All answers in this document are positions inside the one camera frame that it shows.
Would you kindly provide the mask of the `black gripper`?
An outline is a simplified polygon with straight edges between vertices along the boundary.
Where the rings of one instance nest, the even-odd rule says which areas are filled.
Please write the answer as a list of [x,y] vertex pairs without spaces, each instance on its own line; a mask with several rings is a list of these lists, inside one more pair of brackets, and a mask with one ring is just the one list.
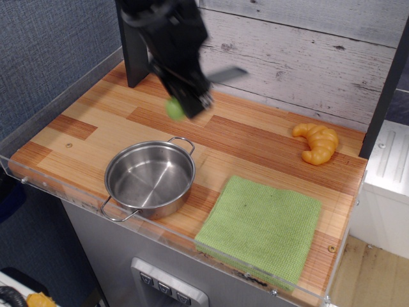
[[208,33],[196,2],[157,1],[136,13],[135,26],[163,70],[192,82],[192,88],[173,90],[186,117],[192,119],[211,108],[213,97],[199,64],[199,50]]

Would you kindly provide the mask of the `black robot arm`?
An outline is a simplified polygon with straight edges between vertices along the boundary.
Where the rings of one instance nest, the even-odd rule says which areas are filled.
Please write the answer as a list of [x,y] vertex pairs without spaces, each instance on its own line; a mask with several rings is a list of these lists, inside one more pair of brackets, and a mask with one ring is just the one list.
[[208,33],[195,1],[118,1],[121,17],[151,53],[150,68],[187,118],[212,104],[210,81],[199,64]]

